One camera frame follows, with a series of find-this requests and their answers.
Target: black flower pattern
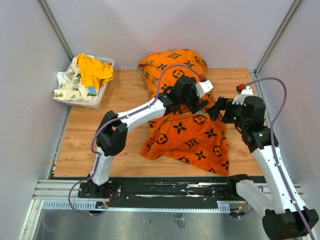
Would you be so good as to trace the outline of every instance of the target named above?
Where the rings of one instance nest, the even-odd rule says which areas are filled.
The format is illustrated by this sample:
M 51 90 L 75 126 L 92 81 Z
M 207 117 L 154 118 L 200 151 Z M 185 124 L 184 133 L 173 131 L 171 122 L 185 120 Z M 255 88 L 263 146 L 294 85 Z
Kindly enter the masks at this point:
M 164 70 L 165 67 L 167 67 L 168 65 L 164 65 L 163 63 L 160 64 L 160 66 L 157 67 L 157 69 L 161 69 Z
M 198 161 L 200 161 L 201 159 L 206 159 L 207 157 L 204 155 L 204 151 L 200 151 L 199 153 L 195 153 L 195 155 L 198 156 Z
M 184 126 L 182 126 L 182 122 L 179 122 L 178 125 L 173 125 L 172 127 L 176 129 L 178 134 L 181 133 L 181 130 L 187 130 Z
M 211 100 L 214 104 L 216 103 L 216 100 L 214 99 L 214 96 L 211 93 L 208 93 L 208 99 Z
M 212 136 L 217 136 L 217 134 L 214 133 L 213 128 L 211 128 L 209 131 L 206 131 L 205 134 L 208 135 L 208 139 L 211 138 Z
M 213 152 L 214 152 L 214 155 L 216 155 L 217 157 L 221 157 L 222 156 L 222 152 L 221 152 L 220 146 L 218 146 L 218 145 L 215 145 L 213 147 Z
M 189 68 L 192 68 L 192 66 L 194 66 L 194 64 L 192 64 L 190 61 L 185 62 L 184 64 L 185 64 L 185 65 L 188 65 L 188 66 L 189 66 Z
M 146 146 L 148 147 L 148 152 L 150 152 L 152 145 L 153 145 L 153 144 L 150 144 L 150 145 L 147 144 L 147 145 L 146 145 Z
M 225 162 L 225 164 L 221 164 L 222 167 L 225 167 L 225 170 L 229 170 L 229 160 Z
M 160 133 L 156 143 L 162 145 L 162 144 L 165 144 L 166 142 L 168 142 L 168 136 L 165 135 L 164 133 Z
M 183 75 L 185 75 L 185 72 L 180 69 L 174 70 L 172 72 L 172 76 L 174 76 L 176 79 L 182 77 Z
M 172 59 L 177 59 L 178 57 L 180 57 L 181 54 L 178 54 L 178 53 L 171 53 L 169 56 L 167 56 L 168 58 L 172 58 Z
M 199 64 L 199 65 L 201 65 L 200 59 L 199 59 L 197 56 L 195 56 L 194 58 L 195 58 L 196 63 Z
M 192 148 L 194 145 L 197 145 L 199 143 L 193 138 L 190 141 L 185 142 L 185 144 L 187 144 L 189 148 Z
M 163 90 L 165 93 L 167 91 L 169 91 L 170 89 L 172 89 L 172 86 L 168 86 L 167 84 L 164 84 L 162 87 L 161 87 L 161 90 Z
M 154 84 L 154 85 L 156 85 L 156 82 L 158 82 L 158 80 L 159 80 L 159 78 L 156 78 L 156 77 L 152 77 L 152 79 L 151 79 L 151 82 Z
M 206 120 L 207 118 L 201 114 L 193 117 L 193 121 L 199 125 L 203 124 Z
M 208 172 L 213 173 L 213 174 L 216 173 L 216 171 L 215 171 L 213 168 L 211 168 L 210 170 L 208 170 Z
M 156 121 L 148 121 L 148 125 L 150 128 L 153 128 L 154 127 L 154 124 L 156 123 Z
M 184 157 L 184 156 L 183 156 L 183 157 L 180 157 L 178 160 L 181 161 L 181 162 L 184 162 L 184 163 L 186 163 L 186 164 L 189 163 L 188 158 L 186 158 L 186 157 Z

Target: yellow cloth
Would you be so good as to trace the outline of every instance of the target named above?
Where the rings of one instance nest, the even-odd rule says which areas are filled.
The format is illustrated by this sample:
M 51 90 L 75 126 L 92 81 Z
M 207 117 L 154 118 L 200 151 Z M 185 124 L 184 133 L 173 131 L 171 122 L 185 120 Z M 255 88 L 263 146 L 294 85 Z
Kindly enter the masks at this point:
M 102 63 L 81 53 L 76 57 L 79 65 L 81 82 L 85 87 L 100 89 L 104 84 L 114 79 L 114 69 L 108 63 Z

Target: metal floor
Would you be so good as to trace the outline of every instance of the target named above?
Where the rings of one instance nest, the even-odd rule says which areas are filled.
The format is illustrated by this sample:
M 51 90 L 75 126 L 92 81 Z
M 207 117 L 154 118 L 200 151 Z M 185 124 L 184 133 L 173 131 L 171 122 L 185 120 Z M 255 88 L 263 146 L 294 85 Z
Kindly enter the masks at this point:
M 256 212 L 242 220 L 224 213 L 108 211 L 99 217 L 43 210 L 34 240 L 268 240 Z

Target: metal corner post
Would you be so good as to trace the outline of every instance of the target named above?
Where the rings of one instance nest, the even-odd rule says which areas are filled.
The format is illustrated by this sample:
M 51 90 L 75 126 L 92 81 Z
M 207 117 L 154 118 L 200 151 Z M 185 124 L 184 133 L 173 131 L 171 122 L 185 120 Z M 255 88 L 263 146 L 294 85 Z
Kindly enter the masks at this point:
M 74 58 L 68 43 L 66 41 L 66 39 L 64 38 L 55 18 L 54 15 L 52 14 L 46 0 L 37 0 L 37 2 L 39 3 L 40 8 L 42 9 L 46 19 L 48 20 L 50 26 L 52 27 L 52 30 L 54 32 L 54 34 L 56 35 L 56 37 L 58 38 L 67 58 L 69 59 L 69 61 L 71 62 L 72 59 Z
M 254 73 L 256 75 L 258 75 L 263 66 L 265 65 L 265 63 L 267 62 L 270 54 L 272 53 L 272 51 L 274 50 L 275 46 L 277 45 L 279 39 L 281 38 L 282 34 L 285 32 L 287 26 L 289 25 L 291 19 L 293 18 L 293 16 L 295 15 L 295 13 L 297 12 L 299 6 L 301 5 L 301 3 L 304 0 L 294 0 L 292 5 L 290 6 L 288 12 L 286 13 L 282 23 L 280 24 L 278 30 L 276 31 L 272 41 L 270 42 L 269 46 L 267 47 L 263 57 L 261 58 L 256 70 L 254 71 Z

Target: red connector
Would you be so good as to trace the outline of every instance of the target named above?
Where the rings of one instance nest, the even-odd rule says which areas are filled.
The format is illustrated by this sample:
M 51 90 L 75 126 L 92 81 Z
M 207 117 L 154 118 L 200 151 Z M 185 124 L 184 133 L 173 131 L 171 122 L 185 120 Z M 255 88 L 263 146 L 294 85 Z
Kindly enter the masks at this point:
M 199 76 L 199 80 L 200 80 L 200 82 L 204 82 L 204 81 L 206 81 L 207 79 L 206 79 L 205 75 L 201 74 L 201 75 Z
M 239 91 L 242 91 L 242 90 L 245 90 L 246 89 L 246 86 L 244 84 L 240 84 L 239 86 L 237 86 L 237 89 Z

